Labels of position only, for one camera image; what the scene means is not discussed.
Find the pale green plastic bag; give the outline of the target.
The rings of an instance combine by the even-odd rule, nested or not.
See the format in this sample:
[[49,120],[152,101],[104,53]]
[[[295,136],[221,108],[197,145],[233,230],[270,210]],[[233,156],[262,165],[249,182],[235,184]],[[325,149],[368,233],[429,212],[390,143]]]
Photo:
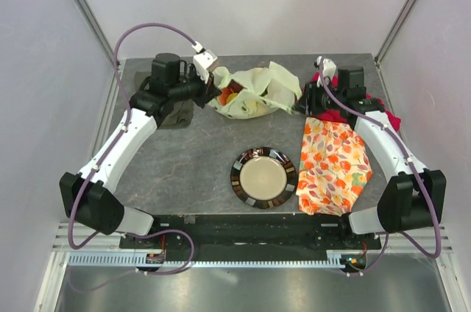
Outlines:
[[275,62],[270,62],[267,67],[235,73],[224,66],[218,67],[214,71],[214,81],[221,91],[231,81],[244,87],[225,106],[219,103],[218,97],[208,103],[217,113],[231,119],[257,118],[277,110],[291,113],[302,95],[298,77]]

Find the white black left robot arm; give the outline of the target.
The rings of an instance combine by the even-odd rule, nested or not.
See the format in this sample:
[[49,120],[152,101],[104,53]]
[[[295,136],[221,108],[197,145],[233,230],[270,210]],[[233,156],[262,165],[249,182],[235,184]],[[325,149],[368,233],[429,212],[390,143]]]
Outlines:
[[154,217],[121,204],[114,195],[131,159],[183,102],[204,107],[221,91],[214,84],[217,56],[208,50],[191,63],[170,53],[158,54],[150,75],[130,98],[130,107],[102,148],[76,174],[60,179],[65,214],[99,233],[132,233],[146,248],[156,247],[161,230]]

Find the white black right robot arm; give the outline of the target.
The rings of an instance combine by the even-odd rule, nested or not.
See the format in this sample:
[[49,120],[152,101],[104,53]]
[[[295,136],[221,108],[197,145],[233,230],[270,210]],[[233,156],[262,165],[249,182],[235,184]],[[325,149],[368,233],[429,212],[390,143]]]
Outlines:
[[298,113],[317,116],[337,110],[365,141],[379,163],[387,186],[376,206],[342,216],[338,242],[356,247],[370,233],[402,233],[431,227],[440,232],[446,178],[430,170],[394,131],[384,106],[366,95],[362,67],[337,68],[332,60],[315,62],[317,81],[305,84]]

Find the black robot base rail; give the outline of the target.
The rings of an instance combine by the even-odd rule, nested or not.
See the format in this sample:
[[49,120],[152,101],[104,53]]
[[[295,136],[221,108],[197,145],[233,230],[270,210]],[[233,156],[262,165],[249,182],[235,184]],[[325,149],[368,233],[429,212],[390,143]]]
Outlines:
[[304,213],[159,215],[151,231],[159,238],[120,240],[122,249],[164,249],[169,260],[323,260],[329,250],[381,248],[373,234],[354,235],[338,216]]

